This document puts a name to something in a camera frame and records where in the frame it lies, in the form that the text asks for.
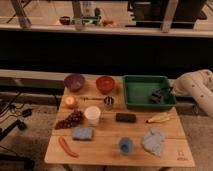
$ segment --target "white cup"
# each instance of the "white cup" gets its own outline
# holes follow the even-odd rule
[[[101,110],[97,106],[90,106],[84,111],[85,117],[88,119],[89,125],[97,126],[101,115]]]

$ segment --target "purple bowl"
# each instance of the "purple bowl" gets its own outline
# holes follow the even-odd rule
[[[81,74],[71,74],[64,79],[64,85],[72,92],[77,92],[84,86],[85,78]]]

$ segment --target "carrot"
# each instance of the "carrot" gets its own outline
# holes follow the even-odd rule
[[[62,136],[60,136],[60,137],[58,138],[58,142],[59,142],[60,146],[63,148],[63,150],[64,150],[68,155],[70,155],[70,156],[72,156],[72,157],[78,157],[78,156],[79,156],[77,153],[73,152],[73,151],[69,148],[69,146],[67,145],[65,139],[64,139]]]

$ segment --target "tabletop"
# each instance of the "tabletop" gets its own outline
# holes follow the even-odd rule
[[[79,110],[91,105],[98,106],[102,113],[98,126],[94,128],[92,141],[72,140],[72,129],[59,129],[53,127],[47,148],[45,162],[52,164],[80,164],[80,165],[116,165],[116,166],[157,166],[157,167],[194,167],[194,159],[187,142],[176,109],[167,110],[171,116],[169,121],[163,123],[146,123],[146,120],[159,111],[153,110],[128,110],[123,96],[122,81],[116,81],[115,89],[108,94],[115,99],[113,109],[107,110],[101,100],[83,100],[83,97],[104,98],[96,88],[95,79],[87,79],[86,84],[77,93],[72,93],[65,88],[55,124],[65,119],[73,110],[65,105],[67,96],[77,99]],[[123,123],[115,121],[115,114],[133,113],[137,117],[136,123]],[[88,127],[86,119],[80,125]],[[150,128],[156,128],[165,133],[164,150],[162,156],[155,156],[143,149],[141,140]],[[69,147],[79,154],[74,158],[67,155],[58,143],[58,138],[63,136]],[[119,151],[119,140],[129,137],[134,143],[134,150],[129,155],[122,155]]]

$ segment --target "table leg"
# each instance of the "table leg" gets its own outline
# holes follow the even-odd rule
[[[162,167],[159,171],[168,171],[171,167]]]
[[[65,171],[73,171],[68,164],[62,164],[63,168],[65,169]]]

